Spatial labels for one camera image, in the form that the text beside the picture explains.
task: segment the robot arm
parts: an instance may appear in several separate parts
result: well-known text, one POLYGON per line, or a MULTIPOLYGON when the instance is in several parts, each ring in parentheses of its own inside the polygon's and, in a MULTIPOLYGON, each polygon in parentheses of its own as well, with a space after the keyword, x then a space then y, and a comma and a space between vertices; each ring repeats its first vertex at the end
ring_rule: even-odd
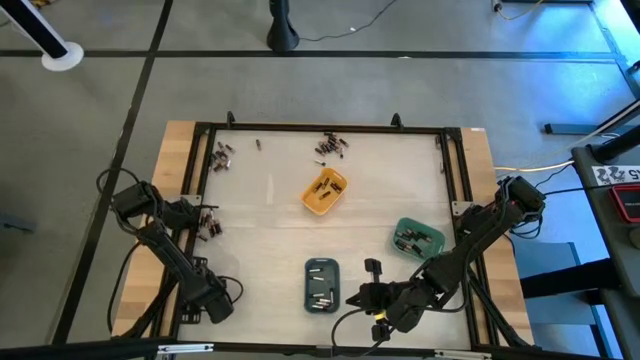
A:
POLYGON ((165 229, 165 225, 174 231, 197 226, 200 216, 198 208, 184 199, 166 202, 153 185, 144 181, 114 195, 112 208, 120 227, 135 235, 176 277, 187 302, 204 308, 214 324, 233 313, 224 280, 205 264, 195 266, 189 261, 171 241, 165 229), (136 229, 128 219, 142 214, 153 216, 153 220, 136 229))
POLYGON ((365 268, 374 273, 374 281, 362 284, 347 304, 378 315, 372 329, 374 341, 388 340, 389 326, 409 332, 425 310, 447 312, 443 308, 458 284, 467 282, 469 264, 512 226, 540 218, 545 196, 529 182, 508 177, 498 184, 500 189, 491 204, 471 207, 457 219, 456 231, 462 241, 453 250, 425 261, 408 281, 380 283, 376 281, 382 273, 380 262, 365 261, 365 268))

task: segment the black stand base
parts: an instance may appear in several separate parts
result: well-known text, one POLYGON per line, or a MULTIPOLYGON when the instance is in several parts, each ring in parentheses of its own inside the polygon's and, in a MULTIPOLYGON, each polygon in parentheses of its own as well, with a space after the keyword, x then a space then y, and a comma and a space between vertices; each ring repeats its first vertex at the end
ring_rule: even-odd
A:
POLYGON ((520 279, 525 299, 590 289, 617 289, 620 280, 611 259, 602 259, 520 279))
POLYGON ((267 34, 267 45, 275 52, 291 51, 298 46, 300 37, 289 21, 289 0, 270 0, 273 24, 267 34))

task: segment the gray floor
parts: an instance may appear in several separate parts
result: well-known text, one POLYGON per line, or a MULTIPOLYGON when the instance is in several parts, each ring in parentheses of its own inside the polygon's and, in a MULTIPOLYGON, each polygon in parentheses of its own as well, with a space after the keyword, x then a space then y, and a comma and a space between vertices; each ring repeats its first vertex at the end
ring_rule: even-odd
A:
MULTIPOLYGON (((43 15, 86 49, 147 49, 162 4, 60 0, 43 15)), ((366 23, 384 4, 295 0, 291 17, 313 38, 366 23)), ((620 5, 599 0, 595 9, 614 35, 624 35, 620 47, 635 61, 640 36, 616 15, 620 5)), ((300 49, 607 52, 594 19, 583 5, 543 5, 505 22, 488 0, 400 0, 361 33, 300 49)), ((266 1, 176 1, 161 48, 266 49, 269 26, 266 1)), ((0 49, 24 48, 32 45, 11 27, 0 29, 0 49)), ((94 178, 113 155, 142 63, 91 58, 56 74, 34 58, 0 58, 0 206, 38 224, 33 235, 0 232, 0 347, 47 341, 97 199, 94 178)), ((387 124, 399 112, 411 125, 485 127, 494 162, 521 165, 576 139, 545 136, 542 124, 597 124, 632 100, 610 61, 157 59, 125 166, 150 178, 168 120, 222 121, 228 110, 253 122, 387 124)), ((544 189, 576 185, 568 170, 544 189)), ((538 241, 574 241, 582 262, 607 256, 582 194, 550 198, 546 212, 538 241), (586 225, 567 226, 576 223, 586 225)), ((108 336, 107 298, 130 244, 109 216, 72 341, 108 336)))

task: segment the orange bin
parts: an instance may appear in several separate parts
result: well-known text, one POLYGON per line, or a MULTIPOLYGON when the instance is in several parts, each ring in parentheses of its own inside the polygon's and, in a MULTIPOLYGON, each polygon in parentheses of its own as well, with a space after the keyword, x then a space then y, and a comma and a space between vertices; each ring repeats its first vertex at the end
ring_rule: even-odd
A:
POLYGON ((314 214, 324 215, 345 190, 347 190, 347 179, 332 168, 325 168, 302 194, 302 202, 314 214))

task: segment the white work surface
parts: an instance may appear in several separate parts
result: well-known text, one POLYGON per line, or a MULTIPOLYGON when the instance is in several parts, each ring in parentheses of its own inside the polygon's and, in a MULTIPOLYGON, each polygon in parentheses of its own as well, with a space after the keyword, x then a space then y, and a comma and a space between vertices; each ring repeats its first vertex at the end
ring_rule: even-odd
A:
MULTIPOLYGON (((454 245, 442 154, 433 135, 338 134, 350 145, 344 159, 314 152, 322 133, 218 131, 229 144, 229 171, 210 173, 205 204, 219 205, 224 234, 197 240, 196 256, 209 259, 217 275, 239 279, 244 295, 234 313, 212 324, 203 313, 198 325, 182 325, 182 340, 237 343, 329 345, 336 319, 355 309, 344 301, 370 282, 364 259, 382 262, 381 281, 406 281, 420 265, 391 248, 397 221, 410 217, 443 232, 445 250, 454 245), (260 139, 262 151, 255 140, 260 139), (343 196, 324 216, 301 202, 300 195, 320 174, 314 159, 327 162, 348 181, 343 196), (340 265, 340 308, 310 314, 303 308, 304 264, 328 257, 340 265)), ((237 286, 229 282, 232 298, 237 286)), ((461 292, 447 308, 462 303, 461 292)), ((341 346, 373 344, 372 316, 347 318, 338 327, 341 346)), ((469 349, 466 314, 425 312, 407 334, 394 333, 383 347, 469 349)))

